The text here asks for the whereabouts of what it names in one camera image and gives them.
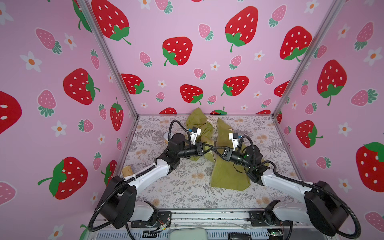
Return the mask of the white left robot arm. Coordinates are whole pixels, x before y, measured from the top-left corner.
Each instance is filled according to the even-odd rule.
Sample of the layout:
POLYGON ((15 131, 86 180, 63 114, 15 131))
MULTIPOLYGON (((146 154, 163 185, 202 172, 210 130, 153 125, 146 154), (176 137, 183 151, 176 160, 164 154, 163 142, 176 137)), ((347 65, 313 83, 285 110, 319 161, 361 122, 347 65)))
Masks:
POLYGON ((185 141, 184 135, 175 134, 153 164, 125 178, 113 177, 90 219, 88 230, 96 232, 109 225, 120 229, 129 222, 141 222, 149 227, 156 225, 158 208, 149 202, 138 202, 137 195, 172 173, 182 158, 203 156, 214 149, 214 146, 201 142, 186 146, 185 141))

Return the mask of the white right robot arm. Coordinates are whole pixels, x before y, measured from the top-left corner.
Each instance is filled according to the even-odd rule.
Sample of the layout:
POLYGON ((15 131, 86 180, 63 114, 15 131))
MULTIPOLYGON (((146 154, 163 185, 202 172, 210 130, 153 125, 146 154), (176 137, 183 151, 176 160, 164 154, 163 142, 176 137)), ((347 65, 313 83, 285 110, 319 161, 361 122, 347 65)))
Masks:
POLYGON ((281 191, 297 200, 298 204, 272 201, 265 208, 264 221, 275 226, 279 222, 290 221, 312 225, 322 234, 333 237, 340 235, 347 239, 357 239, 362 228, 356 214, 323 181, 317 183, 295 180, 278 173, 277 165, 262 161, 262 154, 254 145, 242 152, 230 147, 213 147, 221 159, 244 167, 245 174, 254 183, 281 191))

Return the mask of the green zip jacket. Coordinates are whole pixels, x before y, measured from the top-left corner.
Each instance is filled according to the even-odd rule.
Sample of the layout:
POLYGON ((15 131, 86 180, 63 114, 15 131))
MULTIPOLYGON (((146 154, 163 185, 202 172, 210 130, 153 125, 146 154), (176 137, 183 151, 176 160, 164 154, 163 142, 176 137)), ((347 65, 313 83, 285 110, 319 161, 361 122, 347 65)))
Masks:
POLYGON ((236 163, 243 164, 244 156, 235 151, 229 134, 233 134, 233 128, 222 119, 217 119, 217 140, 213 140, 213 125, 208 121, 206 115, 200 108, 196 108, 187 118, 189 129, 200 128, 201 135, 197 137, 198 142, 206 144, 203 151, 208 151, 204 157, 209 161, 214 161, 215 166, 211 176, 210 185, 213 188, 221 188, 235 191, 244 191, 251 185, 249 177, 240 169, 236 163))

